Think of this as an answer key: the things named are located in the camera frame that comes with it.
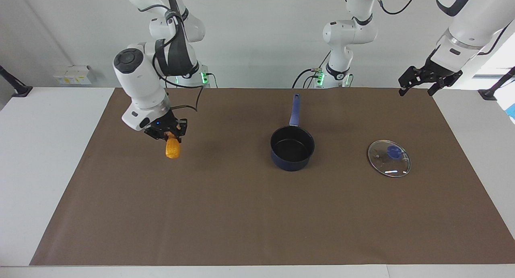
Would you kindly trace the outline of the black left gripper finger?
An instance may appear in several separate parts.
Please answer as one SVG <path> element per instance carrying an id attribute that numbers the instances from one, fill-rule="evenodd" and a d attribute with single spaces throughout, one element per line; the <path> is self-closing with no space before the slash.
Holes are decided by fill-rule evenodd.
<path id="1" fill-rule="evenodd" d="M 423 73 L 423 70 L 421 68 L 410 66 L 398 78 L 398 82 L 400 85 L 398 93 L 401 97 L 404 97 L 404 95 L 407 94 L 407 91 L 412 89 L 412 87 L 419 86 L 422 84 L 422 81 L 420 79 L 421 73 Z"/>
<path id="2" fill-rule="evenodd" d="M 429 96 L 433 96 L 436 92 L 445 87 L 452 87 L 457 81 L 457 73 L 445 78 L 438 78 L 437 81 L 427 90 Z"/>

